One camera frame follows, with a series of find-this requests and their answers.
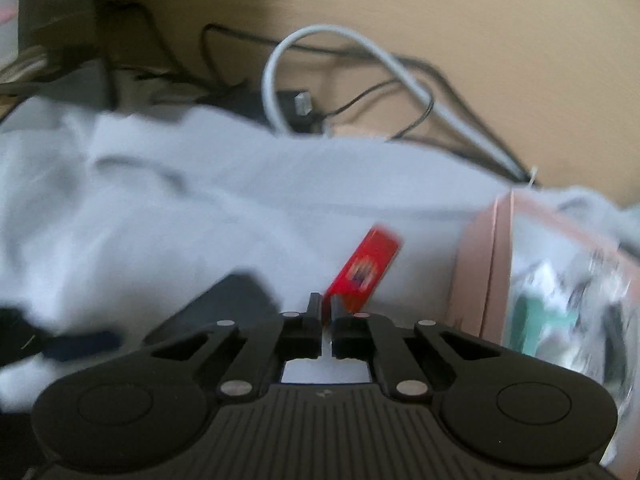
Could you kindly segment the teal plastic tool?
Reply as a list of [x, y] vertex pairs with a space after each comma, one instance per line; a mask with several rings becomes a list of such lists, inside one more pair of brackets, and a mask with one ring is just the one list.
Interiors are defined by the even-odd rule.
[[512, 309], [509, 348], [533, 356], [546, 330], [572, 330], [577, 321], [576, 312], [547, 309], [541, 298], [521, 294]]

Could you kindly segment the clear plastic bag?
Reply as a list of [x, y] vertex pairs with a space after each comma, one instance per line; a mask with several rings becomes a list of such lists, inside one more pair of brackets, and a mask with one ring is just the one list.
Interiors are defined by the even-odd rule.
[[631, 300], [630, 274], [598, 250], [578, 252], [565, 266], [542, 259], [521, 268], [511, 276], [501, 338], [506, 348], [512, 309], [521, 294], [541, 298], [547, 309], [578, 314], [572, 330], [546, 330], [533, 357], [595, 380], [625, 414], [639, 367], [639, 315]]

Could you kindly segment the red box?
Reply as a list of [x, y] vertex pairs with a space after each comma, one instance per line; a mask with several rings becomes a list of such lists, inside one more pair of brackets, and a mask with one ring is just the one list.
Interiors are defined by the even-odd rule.
[[343, 301], [347, 312], [361, 311], [401, 247], [402, 239], [396, 233], [372, 226], [324, 293], [323, 311], [330, 313], [334, 297]]

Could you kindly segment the pink cardboard box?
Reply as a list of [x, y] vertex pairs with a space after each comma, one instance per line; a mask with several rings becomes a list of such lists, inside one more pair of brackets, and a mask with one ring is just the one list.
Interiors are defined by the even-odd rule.
[[[459, 246], [447, 321], [462, 332], [501, 343], [511, 276], [549, 259], [565, 266], [578, 252], [598, 250], [631, 277], [639, 314], [639, 232], [624, 214], [586, 196], [551, 205], [532, 192], [511, 192], [466, 229]], [[629, 410], [618, 413], [602, 463], [621, 479], [639, 474], [639, 367]]]

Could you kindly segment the grey cloth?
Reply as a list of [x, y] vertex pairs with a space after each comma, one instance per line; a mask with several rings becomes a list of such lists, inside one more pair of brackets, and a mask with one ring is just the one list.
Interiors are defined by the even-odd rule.
[[1, 300], [130, 350], [235, 271], [302, 308], [379, 224], [404, 244], [373, 307], [410, 325], [446, 314], [463, 231], [509, 190], [408, 143], [281, 138], [209, 106], [113, 113], [84, 68], [1, 124]]

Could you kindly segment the black square pad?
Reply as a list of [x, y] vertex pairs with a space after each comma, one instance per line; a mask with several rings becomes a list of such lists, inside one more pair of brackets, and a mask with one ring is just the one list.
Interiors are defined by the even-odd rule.
[[233, 321], [241, 330], [247, 330], [278, 313], [279, 306], [255, 275], [231, 273], [153, 328], [143, 344], [160, 344], [224, 320]]

